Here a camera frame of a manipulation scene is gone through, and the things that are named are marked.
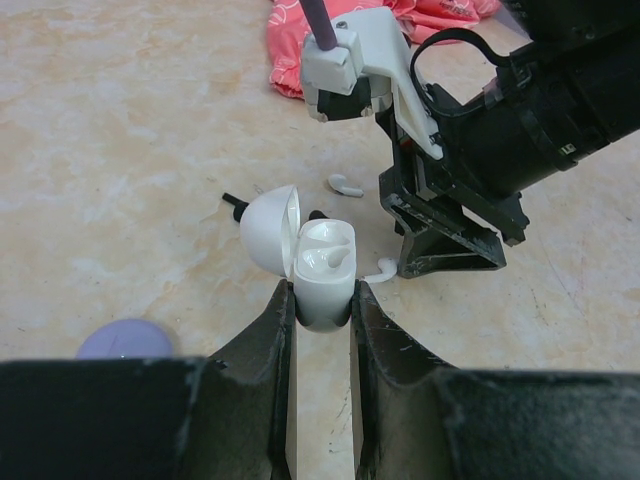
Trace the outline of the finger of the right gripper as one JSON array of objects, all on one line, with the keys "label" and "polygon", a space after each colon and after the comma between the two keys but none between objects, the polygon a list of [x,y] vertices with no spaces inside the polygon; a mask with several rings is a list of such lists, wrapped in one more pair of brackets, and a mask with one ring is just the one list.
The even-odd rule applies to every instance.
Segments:
[{"label": "finger of the right gripper", "polygon": [[466,217],[455,202],[391,197],[389,214],[403,232],[398,261],[398,274],[403,278],[506,266],[496,233]]}]

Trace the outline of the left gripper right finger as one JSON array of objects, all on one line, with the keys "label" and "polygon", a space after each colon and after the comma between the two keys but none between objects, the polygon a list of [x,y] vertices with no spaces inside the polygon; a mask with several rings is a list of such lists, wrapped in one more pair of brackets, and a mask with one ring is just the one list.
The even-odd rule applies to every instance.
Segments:
[{"label": "left gripper right finger", "polygon": [[350,387],[357,479],[448,479],[450,454],[432,374],[450,364],[386,314],[358,281],[351,301]]}]

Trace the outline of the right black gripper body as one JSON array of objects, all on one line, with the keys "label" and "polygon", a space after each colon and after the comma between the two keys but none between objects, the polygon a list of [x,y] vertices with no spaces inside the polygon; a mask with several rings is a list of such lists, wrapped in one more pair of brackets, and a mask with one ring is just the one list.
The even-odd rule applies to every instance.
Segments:
[{"label": "right black gripper body", "polygon": [[558,82],[534,82],[513,89],[478,110],[439,120],[439,160],[427,155],[397,124],[393,111],[377,123],[392,142],[393,166],[381,177],[381,200],[442,198],[459,204],[466,217],[494,231],[502,244],[525,240],[529,219],[521,206],[527,187],[562,171],[560,140],[565,134],[565,89]]}]

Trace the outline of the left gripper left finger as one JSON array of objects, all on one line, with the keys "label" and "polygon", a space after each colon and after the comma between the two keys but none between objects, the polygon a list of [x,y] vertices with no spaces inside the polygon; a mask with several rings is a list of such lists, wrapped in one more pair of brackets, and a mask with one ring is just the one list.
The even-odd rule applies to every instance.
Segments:
[{"label": "left gripper left finger", "polygon": [[215,479],[295,477],[295,298],[280,281],[264,311],[212,355]]}]

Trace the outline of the white earbud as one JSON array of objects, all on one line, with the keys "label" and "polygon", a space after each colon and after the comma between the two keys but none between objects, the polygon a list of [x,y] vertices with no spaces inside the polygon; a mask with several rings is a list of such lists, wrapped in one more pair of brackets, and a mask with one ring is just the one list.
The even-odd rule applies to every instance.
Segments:
[{"label": "white earbud", "polygon": [[379,284],[391,280],[398,271],[398,262],[391,257],[380,258],[377,262],[379,269],[378,273],[365,275],[361,278],[362,281],[368,284]]},{"label": "white earbud", "polygon": [[341,174],[332,174],[328,177],[327,182],[330,188],[341,195],[361,198],[364,196],[364,191],[360,188],[349,185],[347,178]]}]

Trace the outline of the white charging case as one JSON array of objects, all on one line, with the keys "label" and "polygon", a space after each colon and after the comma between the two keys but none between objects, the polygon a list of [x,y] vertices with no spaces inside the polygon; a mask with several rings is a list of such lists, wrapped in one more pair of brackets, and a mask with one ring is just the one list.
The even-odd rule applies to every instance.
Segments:
[{"label": "white charging case", "polygon": [[357,273],[351,224],[327,218],[303,222],[298,190],[287,185],[250,202],[239,225],[251,260],[292,282],[303,327],[331,333],[347,323]]}]

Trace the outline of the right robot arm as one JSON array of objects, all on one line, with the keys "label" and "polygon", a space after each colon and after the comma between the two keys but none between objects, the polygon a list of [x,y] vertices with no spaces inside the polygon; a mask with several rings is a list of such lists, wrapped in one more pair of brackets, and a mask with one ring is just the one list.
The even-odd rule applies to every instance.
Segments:
[{"label": "right robot arm", "polygon": [[441,156],[392,112],[377,116],[393,146],[380,201],[403,244],[398,273],[496,270],[524,241],[529,186],[576,166],[639,127],[639,5],[635,1],[509,1],[529,42],[507,56],[461,28],[432,37],[475,46],[495,77],[466,104],[414,80]]}]

